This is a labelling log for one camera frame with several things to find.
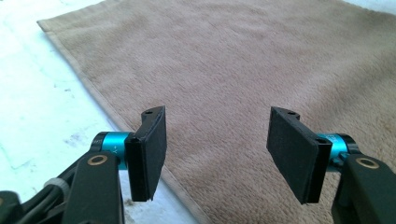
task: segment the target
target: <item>brown towel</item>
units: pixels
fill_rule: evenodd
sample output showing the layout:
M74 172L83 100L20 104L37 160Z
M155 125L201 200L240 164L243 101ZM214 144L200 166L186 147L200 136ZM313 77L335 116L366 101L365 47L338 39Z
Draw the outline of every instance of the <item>brown towel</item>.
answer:
M394 16L335 0L107 0L39 25L123 130L167 106L163 179L203 223L332 223L339 175L319 204L297 202L266 149L271 105L396 171Z

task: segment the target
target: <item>bolt hole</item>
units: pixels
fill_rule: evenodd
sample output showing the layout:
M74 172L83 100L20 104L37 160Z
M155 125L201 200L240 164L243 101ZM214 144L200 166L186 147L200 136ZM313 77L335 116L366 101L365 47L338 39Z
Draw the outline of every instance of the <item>bolt hole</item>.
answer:
M364 167L370 168L370 169L377 169L379 168L378 163L375 161L366 159L366 158L357 158L356 162Z
M88 164L89 165L100 165L100 164L104 163L105 161L107 161L107 156L97 155L97 156L91 157L88 160Z

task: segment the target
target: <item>black cable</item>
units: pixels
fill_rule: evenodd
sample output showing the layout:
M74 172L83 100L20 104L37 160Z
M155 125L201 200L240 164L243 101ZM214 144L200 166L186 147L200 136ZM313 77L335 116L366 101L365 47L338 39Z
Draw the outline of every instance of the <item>black cable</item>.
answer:
M50 205L62 196L62 191L57 187L52 187L52 191L44 198L37 206L30 210L18 224L29 224L35 223L38 218L42 217L47 210L50 209Z
M67 172L64 171L60 175L58 175L58 178L63 179L69 186L72 185L73 179L74 179L74 174L76 172L76 167L69 167Z
M48 185L44 187L42 190L40 190L33 198L31 198L29 201L26 203L22 204L22 210L24 213L28 213L30 210L32 210L34 207L36 207L41 201L43 201L52 191L53 186Z

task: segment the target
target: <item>white table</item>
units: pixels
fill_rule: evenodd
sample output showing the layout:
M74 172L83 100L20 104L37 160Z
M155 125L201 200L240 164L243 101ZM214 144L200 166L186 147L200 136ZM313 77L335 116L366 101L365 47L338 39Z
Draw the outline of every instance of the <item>white table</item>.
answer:
M86 152L99 132L117 130L36 24L100 1L0 0L0 190L18 192L22 202ZM394 0L347 1L396 15ZM120 180L126 200L125 171ZM153 202L125 209L127 223L196 222L162 181Z

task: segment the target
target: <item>cable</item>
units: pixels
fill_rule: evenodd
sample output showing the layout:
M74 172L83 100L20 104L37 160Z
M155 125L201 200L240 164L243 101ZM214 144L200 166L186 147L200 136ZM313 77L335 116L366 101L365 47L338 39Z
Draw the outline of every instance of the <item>cable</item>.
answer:
M33 198L22 204L22 210L24 213L29 212L35 208L41 201L43 201L52 191L53 186L46 186L40 190Z
M47 195L47 197L41 201L36 207L29 211L18 224L29 224L35 223L35 221L45 214L52 203L62 195L62 191L59 188L52 187L52 191Z
M63 179L58 178L58 177L57 178L51 178L49 181L47 181L45 183L44 186L46 187L48 185L53 185L53 186L56 186L59 189L61 189L62 190L62 194L64 196L64 199L67 198L67 195L69 194L69 191L70 191L70 187L69 187L69 185L67 184L66 181L64 181Z

